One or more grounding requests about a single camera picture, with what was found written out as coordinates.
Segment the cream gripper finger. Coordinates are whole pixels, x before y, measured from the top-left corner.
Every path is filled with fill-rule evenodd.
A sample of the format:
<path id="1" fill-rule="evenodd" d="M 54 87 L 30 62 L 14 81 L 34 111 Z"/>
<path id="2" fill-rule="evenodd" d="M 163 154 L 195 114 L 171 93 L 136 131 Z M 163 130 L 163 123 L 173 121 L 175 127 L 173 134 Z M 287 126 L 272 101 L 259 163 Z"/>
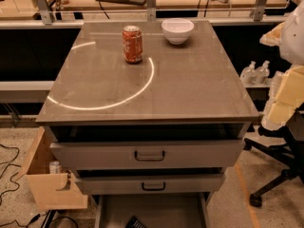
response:
<path id="1" fill-rule="evenodd" d="M 280 38 L 281 38 L 281 31 L 284 27 L 285 23 L 282 22 L 274 27 L 272 30 L 268 31 L 267 33 L 263 34 L 259 39 L 259 42 L 262 45 L 274 47 L 280 45 Z"/>

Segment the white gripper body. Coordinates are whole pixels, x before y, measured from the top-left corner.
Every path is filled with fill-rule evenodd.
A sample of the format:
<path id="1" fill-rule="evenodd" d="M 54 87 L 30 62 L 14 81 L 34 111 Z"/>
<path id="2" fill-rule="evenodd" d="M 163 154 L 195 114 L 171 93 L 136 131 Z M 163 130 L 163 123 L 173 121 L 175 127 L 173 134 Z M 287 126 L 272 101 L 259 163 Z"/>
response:
<path id="1" fill-rule="evenodd" d="M 262 126 L 268 130 L 284 126 L 304 103 L 304 66 L 292 65 L 278 73 L 273 83 L 262 117 Z"/>

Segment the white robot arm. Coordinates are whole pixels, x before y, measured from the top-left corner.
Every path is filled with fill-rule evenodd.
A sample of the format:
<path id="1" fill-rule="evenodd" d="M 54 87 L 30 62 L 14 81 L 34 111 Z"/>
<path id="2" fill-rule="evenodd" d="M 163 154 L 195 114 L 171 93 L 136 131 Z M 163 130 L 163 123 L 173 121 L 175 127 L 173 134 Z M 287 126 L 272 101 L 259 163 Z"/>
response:
<path id="1" fill-rule="evenodd" d="M 278 46 L 280 57 L 291 67 L 273 80 L 261 124 L 268 130 L 278 130 L 304 103 L 304 1 L 288 18 L 266 34 L 259 42 L 270 47 Z"/>

